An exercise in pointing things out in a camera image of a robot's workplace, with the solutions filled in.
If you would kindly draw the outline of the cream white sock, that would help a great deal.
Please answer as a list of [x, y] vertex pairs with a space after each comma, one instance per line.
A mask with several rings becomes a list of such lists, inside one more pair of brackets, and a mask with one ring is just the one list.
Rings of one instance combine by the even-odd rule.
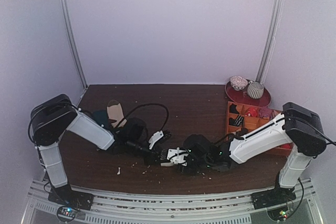
[[163, 162], [160, 165], [161, 165], [161, 167], [171, 167], [171, 166], [174, 166], [175, 164], [173, 164], [171, 162]]

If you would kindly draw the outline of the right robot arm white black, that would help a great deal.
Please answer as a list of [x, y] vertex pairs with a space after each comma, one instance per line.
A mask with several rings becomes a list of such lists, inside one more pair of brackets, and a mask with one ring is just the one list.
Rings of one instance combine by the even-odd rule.
[[210, 142], [203, 135], [190, 135], [182, 148], [161, 152], [164, 164], [179, 167], [182, 173], [196, 173], [207, 167], [226, 172], [236, 165], [283, 144], [292, 145], [284, 167], [279, 171], [276, 187], [269, 192], [272, 203], [279, 204], [289, 196], [311, 160], [327, 148], [320, 117], [292, 102], [265, 125], [251, 131], [241, 130], [226, 135], [227, 142]]

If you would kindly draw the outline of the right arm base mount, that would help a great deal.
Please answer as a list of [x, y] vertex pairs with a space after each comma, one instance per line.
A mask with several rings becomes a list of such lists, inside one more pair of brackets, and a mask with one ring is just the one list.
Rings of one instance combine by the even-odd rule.
[[295, 199], [296, 194], [294, 193], [294, 187], [282, 188], [278, 183], [275, 184], [273, 189], [251, 194], [254, 209], [268, 208]]

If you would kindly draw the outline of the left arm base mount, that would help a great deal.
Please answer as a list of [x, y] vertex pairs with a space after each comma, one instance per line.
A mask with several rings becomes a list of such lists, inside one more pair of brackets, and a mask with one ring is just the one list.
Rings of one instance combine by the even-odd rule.
[[94, 195], [72, 190], [70, 185], [51, 188], [48, 200], [74, 209], [90, 210]]

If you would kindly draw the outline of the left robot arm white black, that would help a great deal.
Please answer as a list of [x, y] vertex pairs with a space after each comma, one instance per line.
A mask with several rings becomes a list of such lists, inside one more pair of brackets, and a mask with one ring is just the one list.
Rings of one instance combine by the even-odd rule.
[[146, 106], [138, 105], [124, 114], [121, 104], [111, 100], [101, 116], [97, 116], [76, 107], [67, 95], [60, 94], [31, 111], [28, 138], [38, 152], [58, 200], [64, 205], [71, 205], [76, 199], [59, 150], [60, 139], [66, 131], [82, 137], [103, 151], [115, 152], [119, 147], [126, 147], [143, 154], [150, 162], [158, 161], [159, 143], [169, 139], [171, 132], [162, 126], [147, 137], [146, 145], [139, 142], [143, 134], [148, 134], [148, 130], [144, 121], [132, 118], [131, 114]]

